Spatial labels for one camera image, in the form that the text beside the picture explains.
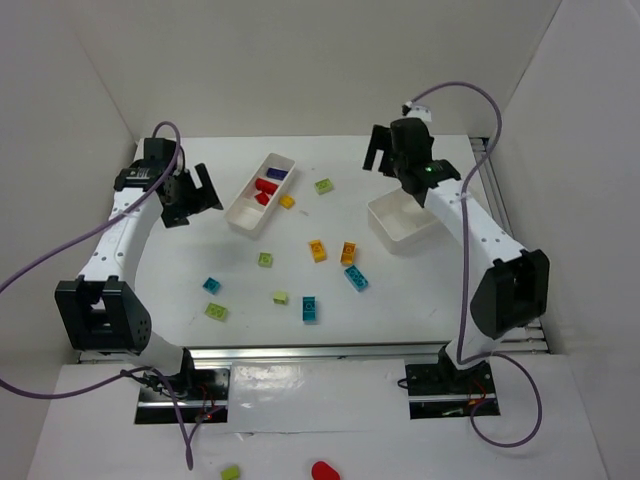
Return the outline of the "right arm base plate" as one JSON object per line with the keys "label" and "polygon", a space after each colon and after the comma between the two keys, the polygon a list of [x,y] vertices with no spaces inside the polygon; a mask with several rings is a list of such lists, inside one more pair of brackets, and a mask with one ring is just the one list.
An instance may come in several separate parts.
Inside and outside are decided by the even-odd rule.
{"label": "right arm base plate", "polygon": [[500,407],[490,366],[484,362],[446,379],[436,364],[407,364],[405,376],[397,381],[408,394],[412,420],[499,416]]}

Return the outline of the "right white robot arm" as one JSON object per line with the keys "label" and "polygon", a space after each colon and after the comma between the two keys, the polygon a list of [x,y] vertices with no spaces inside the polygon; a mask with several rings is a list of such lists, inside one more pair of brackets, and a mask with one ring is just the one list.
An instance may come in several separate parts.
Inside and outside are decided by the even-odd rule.
{"label": "right white robot arm", "polygon": [[457,336],[438,354],[439,378],[465,379],[486,362],[504,337],[547,309],[550,261],[510,237],[468,192],[446,159],[433,157],[426,123],[403,117],[372,129],[363,167],[397,179],[463,248],[464,315]]}

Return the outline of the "small teal lego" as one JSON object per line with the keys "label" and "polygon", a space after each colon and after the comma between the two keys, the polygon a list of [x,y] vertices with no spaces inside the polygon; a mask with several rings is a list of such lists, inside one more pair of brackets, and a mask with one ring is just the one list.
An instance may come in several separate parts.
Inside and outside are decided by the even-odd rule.
{"label": "small teal lego", "polygon": [[221,284],[214,278],[208,277],[202,287],[208,293],[215,295],[220,290]]}

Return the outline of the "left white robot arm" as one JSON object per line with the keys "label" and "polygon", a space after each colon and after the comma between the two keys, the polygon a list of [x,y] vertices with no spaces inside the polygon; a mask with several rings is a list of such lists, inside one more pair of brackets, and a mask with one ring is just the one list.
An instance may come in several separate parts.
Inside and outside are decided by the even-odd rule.
{"label": "left white robot arm", "polygon": [[183,155],[174,140],[144,140],[142,158],[114,181],[113,210],[93,255],[75,279],[59,282],[54,292],[74,350],[126,355],[136,366],[159,370],[178,392],[193,385],[191,354],[154,332],[134,283],[156,222],[184,227],[191,216],[222,207],[206,166],[189,171]]}

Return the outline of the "dark blue lego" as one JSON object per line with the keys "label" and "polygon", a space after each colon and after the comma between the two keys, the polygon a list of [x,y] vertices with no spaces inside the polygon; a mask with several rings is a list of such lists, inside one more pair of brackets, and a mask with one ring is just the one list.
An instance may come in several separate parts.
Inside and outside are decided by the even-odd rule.
{"label": "dark blue lego", "polygon": [[284,180],[287,176],[288,172],[286,170],[277,169],[277,168],[268,168],[266,171],[266,176],[271,179],[276,180]]}

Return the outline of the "red rounded lego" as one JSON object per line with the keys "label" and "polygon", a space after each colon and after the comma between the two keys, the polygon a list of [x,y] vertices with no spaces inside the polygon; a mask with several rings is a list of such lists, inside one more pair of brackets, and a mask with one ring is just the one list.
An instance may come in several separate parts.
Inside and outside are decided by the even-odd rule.
{"label": "red rounded lego", "polygon": [[267,195],[274,195],[278,189],[278,184],[264,178],[258,178],[255,181],[255,187],[258,191],[264,192]]}

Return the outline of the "red rectangular lego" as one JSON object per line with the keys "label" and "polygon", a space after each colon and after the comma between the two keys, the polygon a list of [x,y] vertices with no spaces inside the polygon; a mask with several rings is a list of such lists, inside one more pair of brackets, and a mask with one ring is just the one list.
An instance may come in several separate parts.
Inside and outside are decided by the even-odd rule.
{"label": "red rectangular lego", "polygon": [[255,196],[255,200],[262,206],[267,206],[270,202],[270,196],[265,192],[260,192]]}

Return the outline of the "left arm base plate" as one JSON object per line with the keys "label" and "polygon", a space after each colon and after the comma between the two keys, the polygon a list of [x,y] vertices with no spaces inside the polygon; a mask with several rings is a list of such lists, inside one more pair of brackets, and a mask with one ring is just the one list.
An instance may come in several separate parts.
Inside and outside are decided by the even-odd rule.
{"label": "left arm base plate", "polygon": [[[170,377],[177,406],[185,424],[201,421],[205,424],[226,423],[231,379],[229,367],[194,369],[189,379]],[[139,390],[134,423],[137,425],[178,424],[169,390],[153,374],[143,376]]]}

